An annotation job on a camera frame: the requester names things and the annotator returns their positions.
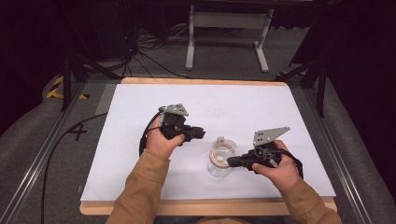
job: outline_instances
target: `person's left hand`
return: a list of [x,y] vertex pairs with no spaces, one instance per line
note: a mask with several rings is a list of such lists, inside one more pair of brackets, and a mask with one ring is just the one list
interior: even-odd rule
[[160,117],[161,116],[158,116],[151,124],[150,131],[148,132],[146,149],[161,157],[169,159],[175,147],[183,143],[184,134],[175,136],[171,140],[166,139],[161,133],[160,128],[158,128]]

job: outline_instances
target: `black strap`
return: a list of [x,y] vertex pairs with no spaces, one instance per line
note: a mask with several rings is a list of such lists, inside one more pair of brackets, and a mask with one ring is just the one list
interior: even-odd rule
[[300,175],[301,179],[304,179],[304,173],[303,173],[303,163],[300,162],[299,160],[297,160],[297,158],[295,158],[293,155],[291,155],[291,153],[285,149],[275,149],[275,150],[269,150],[272,153],[279,153],[279,154],[283,154],[286,155],[290,158],[292,158],[294,160],[294,163],[296,164],[297,167],[297,171],[298,174]]

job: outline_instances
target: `metal stand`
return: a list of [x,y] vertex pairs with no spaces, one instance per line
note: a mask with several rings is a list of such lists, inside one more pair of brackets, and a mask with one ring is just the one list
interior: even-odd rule
[[75,49],[75,45],[71,40],[71,35],[67,32],[66,27],[70,24],[64,21],[63,14],[65,13],[64,6],[60,2],[52,2],[48,0],[42,0],[41,4],[44,8],[44,12],[47,14],[49,21],[53,23],[54,29],[57,31],[63,52],[65,53],[64,59],[64,104],[61,111],[65,111],[71,102],[71,92],[72,92],[72,74],[76,78],[77,82],[87,82],[88,73],[84,68],[84,64],[89,65],[95,70],[103,73],[104,75],[121,79],[120,76],[108,71],[100,64],[89,60],[87,57],[83,56]]
[[323,114],[323,102],[324,102],[324,92],[326,87],[326,69],[324,68],[323,62],[312,61],[307,64],[303,64],[286,74],[283,74],[281,77],[277,77],[273,81],[284,82],[291,77],[294,77],[301,72],[307,70],[304,78],[301,80],[300,85],[304,89],[310,89],[314,85],[314,83],[318,81],[318,95],[317,95],[317,110],[319,114],[324,118]]
[[273,15],[273,10],[268,10],[267,14],[244,14],[244,13],[223,13],[223,12],[195,12],[194,6],[190,7],[190,41],[187,50],[186,69],[191,70],[194,59],[194,28],[195,27],[227,27],[261,29],[262,36],[259,41],[254,42],[257,57],[264,73],[269,72],[267,61],[265,60],[262,46],[267,36],[268,28]]

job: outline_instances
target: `yellow tape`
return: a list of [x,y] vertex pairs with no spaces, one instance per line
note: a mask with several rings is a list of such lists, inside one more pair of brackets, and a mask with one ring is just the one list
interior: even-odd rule
[[[53,83],[52,87],[49,90],[49,93],[47,94],[47,98],[58,98],[58,99],[63,99],[64,95],[61,93],[56,93],[58,90],[58,87],[61,85],[61,83],[64,81],[64,76],[59,75],[58,78],[56,78],[55,82]],[[89,94],[81,94],[78,99],[80,100],[88,100],[90,99]]]

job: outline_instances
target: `metal bracket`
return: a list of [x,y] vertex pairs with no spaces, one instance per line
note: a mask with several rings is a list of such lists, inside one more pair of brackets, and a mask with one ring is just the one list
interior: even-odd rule
[[177,115],[181,115],[181,116],[189,115],[186,108],[184,108],[184,106],[182,104],[166,106],[163,108],[163,112],[177,114]]
[[288,130],[290,130],[290,127],[257,131],[254,133],[253,146],[257,147],[270,143]]

